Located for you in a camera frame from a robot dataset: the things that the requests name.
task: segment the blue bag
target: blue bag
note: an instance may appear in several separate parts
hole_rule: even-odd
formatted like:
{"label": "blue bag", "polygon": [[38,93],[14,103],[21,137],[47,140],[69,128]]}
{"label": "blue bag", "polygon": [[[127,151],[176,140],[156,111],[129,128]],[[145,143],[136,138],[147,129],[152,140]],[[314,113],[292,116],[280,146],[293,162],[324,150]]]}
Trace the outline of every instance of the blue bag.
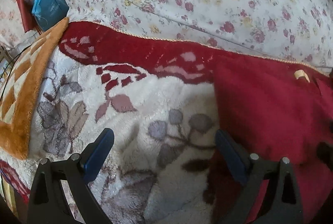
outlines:
{"label": "blue bag", "polygon": [[65,0],[35,0],[31,13],[43,31],[66,17],[69,10]]}

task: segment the black cable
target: black cable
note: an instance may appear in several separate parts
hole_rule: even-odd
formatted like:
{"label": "black cable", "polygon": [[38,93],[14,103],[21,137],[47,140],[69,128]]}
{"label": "black cable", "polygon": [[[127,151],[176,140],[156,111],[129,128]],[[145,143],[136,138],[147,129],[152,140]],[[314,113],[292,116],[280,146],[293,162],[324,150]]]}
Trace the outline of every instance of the black cable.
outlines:
{"label": "black cable", "polygon": [[[24,51],[26,51],[26,49],[28,49],[30,46],[31,46],[31,45],[29,45],[29,46],[27,46],[26,48],[24,48],[24,49],[22,50],[21,53],[19,53],[16,57],[14,57],[14,58],[8,63],[8,65],[6,66],[5,70],[3,71],[3,74],[2,74],[1,77],[0,77],[0,80],[2,79],[2,77],[3,77],[3,75],[5,74],[7,68],[9,67],[9,65],[10,65],[13,61],[15,61],[15,59],[19,58],[19,56],[22,55],[22,53],[23,53]],[[16,61],[14,62],[14,65],[13,65],[12,68],[10,69],[9,75],[8,75],[8,77],[7,77],[7,80],[6,80],[6,84],[5,84],[4,87],[3,87],[3,90],[2,90],[2,93],[1,93],[1,97],[0,97],[0,103],[2,102],[3,94],[4,94],[4,92],[5,92],[5,89],[6,89],[6,86],[7,86],[8,80],[9,80],[9,78],[10,78],[10,75],[11,75],[12,71],[13,71],[13,68],[14,68],[14,66],[15,66]]]}

